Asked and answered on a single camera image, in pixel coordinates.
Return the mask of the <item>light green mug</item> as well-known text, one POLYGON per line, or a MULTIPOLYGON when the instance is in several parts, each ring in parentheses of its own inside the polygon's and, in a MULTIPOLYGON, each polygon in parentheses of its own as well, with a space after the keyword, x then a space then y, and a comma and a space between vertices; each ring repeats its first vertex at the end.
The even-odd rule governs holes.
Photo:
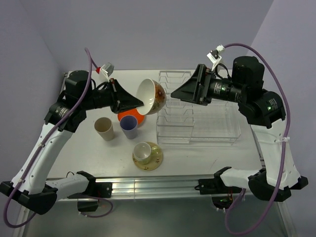
POLYGON ((157 148, 157 145, 151 146, 148 142, 140 142, 133 149, 133 157, 140 164, 148 164, 157 148))

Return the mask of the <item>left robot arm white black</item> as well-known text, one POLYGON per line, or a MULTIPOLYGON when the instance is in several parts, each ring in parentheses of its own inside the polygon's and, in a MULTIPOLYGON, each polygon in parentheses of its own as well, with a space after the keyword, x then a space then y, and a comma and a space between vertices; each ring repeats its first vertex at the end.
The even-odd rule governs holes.
POLYGON ((110 107, 114 114, 141 107, 143 102, 129 94, 116 79, 104 82, 104 88, 92 88, 87 71, 73 71, 65 80, 65 89, 45 117, 39 144, 19 173, 0 185, 0 191, 36 214, 47 213, 56 201, 70 196, 91 197, 96 178, 84 171, 48 182, 47 176, 64 145, 86 119, 86 111, 110 107))

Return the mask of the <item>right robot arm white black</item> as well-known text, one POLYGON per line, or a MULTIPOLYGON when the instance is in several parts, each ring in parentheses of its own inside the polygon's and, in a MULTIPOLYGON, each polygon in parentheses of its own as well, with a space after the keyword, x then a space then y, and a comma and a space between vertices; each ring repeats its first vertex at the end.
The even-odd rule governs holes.
POLYGON ((232 74, 226 78, 199 64, 193 75, 171 93, 172 98, 203 106, 213 99, 237 103, 264 159, 265 167, 259 170, 227 166, 211 179, 200 179, 196 189, 201 194, 246 189, 260 200, 282 202, 292 190, 307 186, 308 179, 297 171, 287 143, 284 101, 277 93, 263 88, 264 70, 264 65, 251 56, 236 58, 232 74))

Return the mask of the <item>white floral bowl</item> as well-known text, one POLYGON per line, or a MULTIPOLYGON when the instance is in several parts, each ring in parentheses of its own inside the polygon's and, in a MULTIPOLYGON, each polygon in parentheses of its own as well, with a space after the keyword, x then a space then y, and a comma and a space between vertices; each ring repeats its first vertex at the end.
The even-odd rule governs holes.
POLYGON ((144 79, 140 83, 136 98, 143 102, 143 106, 138 107, 137 111, 144 116, 158 113, 166 103, 165 90, 152 79, 144 79))

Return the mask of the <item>purple plastic cup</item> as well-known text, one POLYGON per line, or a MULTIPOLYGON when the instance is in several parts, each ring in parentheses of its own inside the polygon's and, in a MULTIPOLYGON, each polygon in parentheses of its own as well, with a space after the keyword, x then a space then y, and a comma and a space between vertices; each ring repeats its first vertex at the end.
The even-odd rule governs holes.
POLYGON ((137 137, 138 121, 135 116, 124 116, 119 123, 122 131, 128 139, 134 139, 137 137))

